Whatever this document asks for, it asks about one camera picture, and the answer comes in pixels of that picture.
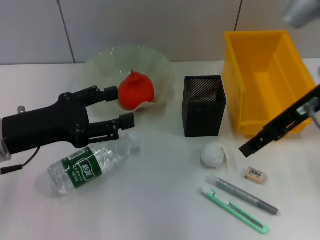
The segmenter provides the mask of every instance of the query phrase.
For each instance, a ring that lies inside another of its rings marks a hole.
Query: green bottle label
[[[61,160],[75,188],[102,174],[99,163],[89,147]]]

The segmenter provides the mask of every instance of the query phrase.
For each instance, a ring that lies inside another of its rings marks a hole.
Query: metal bolt
[[[26,108],[24,106],[18,106],[18,114],[23,114],[26,112]]]
[[[313,97],[313,98],[309,101],[309,103],[310,103],[314,108],[316,108],[316,107],[318,106],[318,104],[319,104],[319,98],[318,98],[318,97]]]

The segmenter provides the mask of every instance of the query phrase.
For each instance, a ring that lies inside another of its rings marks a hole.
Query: yellow storage box
[[[288,31],[226,32],[225,41],[223,85],[232,124],[245,136],[256,135],[316,86]]]

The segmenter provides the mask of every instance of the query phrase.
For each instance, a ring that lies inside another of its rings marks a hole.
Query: plastic bottle
[[[119,167],[132,150],[141,148],[141,140],[136,132],[124,138],[89,144],[80,151],[55,162],[48,173],[56,191],[68,195],[101,174],[109,174]]]

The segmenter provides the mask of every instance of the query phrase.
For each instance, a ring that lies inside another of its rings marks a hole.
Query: black mesh pen holder
[[[186,76],[182,103],[184,136],[218,136],[226,103],[221,76]]]

